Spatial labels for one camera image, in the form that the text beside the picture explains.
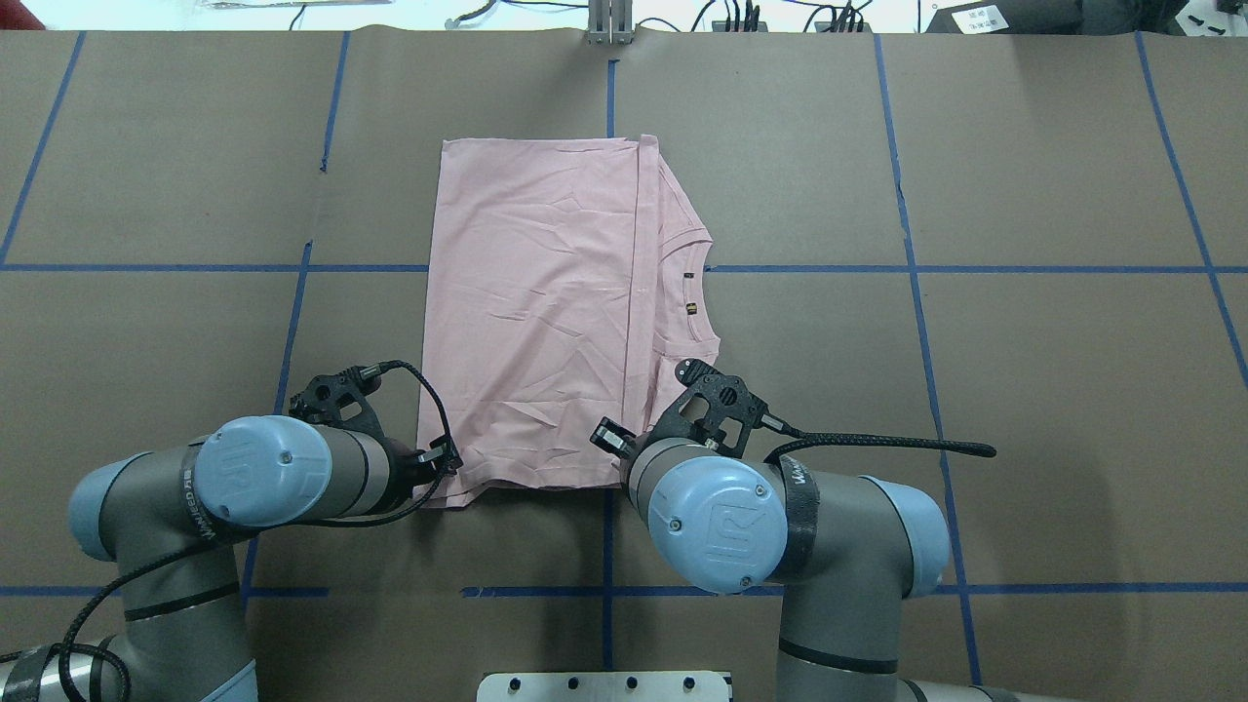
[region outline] red object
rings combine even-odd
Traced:
[[[0,0],[0,29],[47,29],[21,0]]]

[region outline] white sticker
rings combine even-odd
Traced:
[[[1010,22],[1001,15],[996,5],[986,5],[972,10],[953,12],[953,21],[962,34],[987,34],[1010,29]]]

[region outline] pink cloth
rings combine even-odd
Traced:
[[[683,390],[675,363],[719,352],[710,246],[653,136],[444,142],[422,370],[464,466],[429,505],[618,485],[598,421],[653,425]],[[421,445],[439,433],[422,401]]]

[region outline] gray robot arm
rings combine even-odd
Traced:
[[[116,561],[121,573],[151,570],[121,587],[125,633],[100,645],[124,662],[131,702],[257,700],[231,547],[267,528],[392,510],[414,483],[458,467],[449,435],[418,455],[381,433],[363,401],[381,372],[369,366],[318,376],[292,401],[293,415],[337,426],[242,417],[80,482],[70,500],[70,530],[84,552]],[[343,421],[339,410],[353,402],[363,411]],[[170,562],[152,568],[162,561]],[[120,700],[117,668],[84,653],[67,661],[82,698]],[[0,700],[71,698],[57,663],[44,647],[0,665]]]
[[[604,418],[593,441],[622,458],[629,500],[664,560],[691,583],[718,593],[764,581],[786,586],[778,702],[1055,700],[897,678],[901,603],[930,595],[950,558],[940,507],[912,487],[810,471],[787,455],[743,461],[751,428],[809,435],[771,416],[740,378],[699,361],[685,361],[678,377],[689,390],[649,433],[633,436]],[[705,415],[680,415],[695,397]],[[726,420],[741,425],[731,445],[720,430]],[[976,445],[911,445],[922,443],[993,453]]]

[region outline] hole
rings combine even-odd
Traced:
[[[698,420],[705,417],[708,411],[710,411],[710,402],[708,402],[701,395],[694,395],[689,402],[685,402],[685,406],[680,408],[680,416],[691,422],[696,422]]]
[[[741,438],[741,422],[728,417],[724,423],[719,425],[719,428],[724,430],[724,446],[736,448],[736,442]]]

